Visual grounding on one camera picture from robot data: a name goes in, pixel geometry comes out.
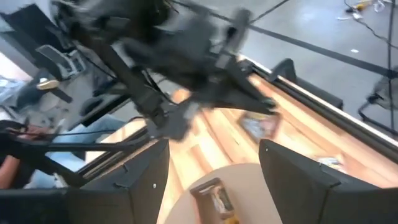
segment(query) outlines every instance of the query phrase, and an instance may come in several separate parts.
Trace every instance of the gray floor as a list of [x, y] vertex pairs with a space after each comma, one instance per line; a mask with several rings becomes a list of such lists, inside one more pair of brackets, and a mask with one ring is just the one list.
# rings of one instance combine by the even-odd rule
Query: gray floor
[[[46, 8], [47, 0], [38, 0], [41, 8]], [[253, 13], [253, 17], [267, 11], [280, 0], [194, 0], [206, 6], [210, 6], [222, 16], [231, 17], [238, 7], [246, 7]], [[339, 21], [337, 17], [344, 16], [346, 6], [343, 0], [289, 0], [281, 7], [266, 15], [254, 23], [256, 27], [286, 35], [318, 47], [348, 55], [353, 58], [364, 60], [383, 67], [387, 66], [387, 45], [377, 39], [361, 24], [355, 21]], [[385, 10], [376, 13], [370, 7], [363, 13], [364, 21], [372, 27], [376, 33], [387, 35], [387, 24], [389, 17], [389, 5]], [[398, 45], [398, 16], [396, 16], [395, 38], [393, 44]], [[228, 24], [225, 21], [214, 18], [214, 22], [220, 27]], [[215, 40], [220, 40], [220, 32]], [[312, 52], [305, 48], [281, 41], [279, 39], [264, 35], [251, 30], [247, 41], [242, 48], [242, 53], [272, 68], [284, 58], [292, 58], [295, 62], [297, 75], [306, 81], [340, 97], [344, 100], [344, 110], [358, 117], [357, 109], [372, 92], [374, 84], [382, 77], [380, 74], [369, 72], [362, 68], [349, 65], [344, 62]], [[398, 51], [392, 51], [393, 65], [398, 63]], [[84, 100], [90, 97], [85, 82], [77, 81], [69, 87], [75, 103], [71, 105], [71, 120], [78, 119], [77, 111]], [[173, 91], [176, 86], [163, 83], [165, 91]], [[131, 117], [133, 105], [127, 105], [117, 114], [121, 118]], [[389, 112], [378, 107], [370, 107], [366, 113], [384, 123], [389, 124]]]

